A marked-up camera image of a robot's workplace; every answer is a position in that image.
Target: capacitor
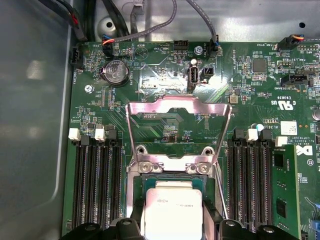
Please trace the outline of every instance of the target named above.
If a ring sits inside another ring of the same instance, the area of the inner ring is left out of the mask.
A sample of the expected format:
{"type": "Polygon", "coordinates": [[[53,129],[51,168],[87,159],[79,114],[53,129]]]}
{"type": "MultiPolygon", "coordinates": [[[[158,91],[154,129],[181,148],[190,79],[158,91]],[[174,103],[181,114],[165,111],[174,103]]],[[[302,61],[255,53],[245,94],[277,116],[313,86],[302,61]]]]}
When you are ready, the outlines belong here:
{"type": "Polygon", "coordinates": [[[101,68],[100,74],[111,86],[121,87],[128,82],[130,70],[123,61],[112,60],[101,68]]]}
{"type": "Polygon", "coordinates": [[[316,121],[320,121],[320,109],[316,109],[312,113],[312,117],[316,121]]]}
{"type": "Polygon", "coordinates": [[[251,125],[252,129],[256,129],[258,132],[261,132],[265,127],[261,123],[254,123],[251,125]]]}

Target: gray cable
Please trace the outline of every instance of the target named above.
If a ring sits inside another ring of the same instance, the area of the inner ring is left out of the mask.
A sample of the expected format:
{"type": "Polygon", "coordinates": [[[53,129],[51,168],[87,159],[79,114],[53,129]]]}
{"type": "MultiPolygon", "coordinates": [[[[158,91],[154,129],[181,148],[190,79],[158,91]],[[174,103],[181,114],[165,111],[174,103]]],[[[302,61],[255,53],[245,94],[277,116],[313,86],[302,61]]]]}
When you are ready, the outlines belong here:
{"type": "MultiPolygon", "coordinates": [[[[137,34],[138,33],[138,27],[137,27],[137,15],[140,12],[140,6],[133,6],[131,14],[130,14],[130,28],[131,28],[131,34],[137,34]]],[[[132,41],[138,41],[138,37],[132,38],[132,41]]]]}
{"type": "Polygon", "coordinates": [[[210,33],[212,35],[212,40],[214,43],[217,41],[217,34],[216,30],[211,22],[210,17],[205,13],[205,11],[194,1],[194,0],[186,0],[193,8],[196,10],[196,12],[202,17],[202,19],[205,21],[205,24],[208,26],[210,33]]]}
{"type": "Polygon", "coordinates": [[[158,29],[161,29],[161,28],[169,25],[174,20],[176,14],[177,14],[177,1],[176,0],[172,0],[172,2],[173,2],[173,12],[172,12],[172,15],[171,15],[171,17],[169,18],[168,21],[166,21],[164,23],[161,23],[161,24],[158,24],[156,26],[150,27],[149,29],[141,31],[141,32],[138,32],[138,33],[130,34],[128,36],[116,37],[114,39],[114,41],[115,42],[122,42],[122,41],[126,41],[126,40],[129,40],[129,39],[138,38],[138,37],[147,35],[149,33],[152,33],[152,32],[154,32],[154,31],[156,31],[158,29]]]}

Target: red wire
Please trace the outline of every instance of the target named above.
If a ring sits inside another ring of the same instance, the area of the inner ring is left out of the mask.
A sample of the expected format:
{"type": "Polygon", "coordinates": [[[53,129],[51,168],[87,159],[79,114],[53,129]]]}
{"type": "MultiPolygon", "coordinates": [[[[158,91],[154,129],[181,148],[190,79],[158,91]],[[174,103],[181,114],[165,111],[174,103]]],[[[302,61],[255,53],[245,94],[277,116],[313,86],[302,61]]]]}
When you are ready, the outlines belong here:
{"type": "Polygon", "coordinates": [[[78,21],[78,19],[75,17],[75,15],[72,14],[71,17],[72,17],[72,19],[73,19],[73,22],[74,22],[76,25],[78,25],[79,21],[78,21]]]}

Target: integrated circuit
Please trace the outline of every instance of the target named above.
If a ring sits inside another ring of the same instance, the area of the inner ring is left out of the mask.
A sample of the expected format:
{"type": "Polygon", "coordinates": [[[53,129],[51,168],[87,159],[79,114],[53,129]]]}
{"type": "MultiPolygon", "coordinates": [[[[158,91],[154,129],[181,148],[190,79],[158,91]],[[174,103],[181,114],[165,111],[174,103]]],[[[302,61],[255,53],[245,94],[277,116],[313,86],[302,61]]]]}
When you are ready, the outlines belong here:
{"type": "Polygon", "coordinates": [[[276,213],[283,218],[287,218],[287,204],[279,198],[276,200],[276,213]]]}
{"type": "Polygon", "coordinates": [[[274,165],[279,168],[283,168],[285,166],[285,158],[283,154],[274,154],[274,165]]]}
{"type": "Polygon", "coordinates": [[[252,71],[254,73],[266,73],[267,62],[264,59],[254,59],[252,61],[252,71]]]}

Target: cable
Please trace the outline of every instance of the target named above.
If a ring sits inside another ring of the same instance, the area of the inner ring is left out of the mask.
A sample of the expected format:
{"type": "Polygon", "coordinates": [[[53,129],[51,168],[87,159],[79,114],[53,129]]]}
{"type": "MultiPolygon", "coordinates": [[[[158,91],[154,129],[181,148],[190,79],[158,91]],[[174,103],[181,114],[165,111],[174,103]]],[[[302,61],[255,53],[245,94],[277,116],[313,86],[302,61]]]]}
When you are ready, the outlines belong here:
{"type": "Polygon", "coordinates": [[[95,34],[95,11],[96,11],[96,0],[86,0],[85,1],[85,32],[88,36],[89,42],[96,41],[95,34]]]}
{"type": "Polygon", "coordinates": [[[141,32],[138,32],[138,33],[134,33],[134,34],[131,34],[129,36],[123,36],[123,37],[116,37],[114,39],[109,39],[109,40],[106,40],[106,41],[103,41],[102,42],[102,45],[105,45],[107,43],[113,43],[113,42],[122,42],[122,41],[126,41],[126,40],[129,40],[129,39],[134,39],[134,38],[138,38],[138,37],[141,37],[141,36],[145,36],[149,33],[152,33],[158,29],[161,29],[167,25],[169,25],[175,18],[176,14],[177,14],[177,1],[176,0],[172,0],[173,2],[173,12],[172,12],[172,15],[171,17],[169,18],[169,20],[167,20],[166,22],[164,23],[160,23],[158,25],[155,25],[147,30],[144,30],[144,31],[141,31],[141,32]]]}
{"type": "Polygon", "coordinates": [[[119,9],[116,7],[112,0],[102,0],[109,16],[117,30],[117,35],[119,37],[124,37],[129,35],[129,30],[124,17],[121,15],[119,9]]]}
{"type": "Polygon", "coordinates": [[[209,16],[205,13],[205,11],[194,1],[194,0],[186,0],[193,8],[196,10],[196,12],[202,17],[202,19],[205,21],[205,24],[208,26],[212,40],[214,43],[217,41],[217,34],[216,30],[211,22],[211,19],[209,16]]]}
{"type": "Polygon", "coordinates": [[[64,0],[38,0],[45,5],[48,9],[51,9],[61,18],[63,18],[69,25],[72,26],[75,36],[79,41],[86,42],[87,36],[84,31],[84,26],[80,21],[80,15],[75,8],[64,0]]]}
{"type": "MultiPolygon", "coordinates": [[[[131,34],[137,34],[138,33],[138,27],[137,27],[137,15],[141,11],[140,6],[133,6],[131,14],[130,14],[130,28],[131,28],[131,34]]],[[[132,39],[132,41],[138,41],[139,38],[135,37],[132,39]]]]}

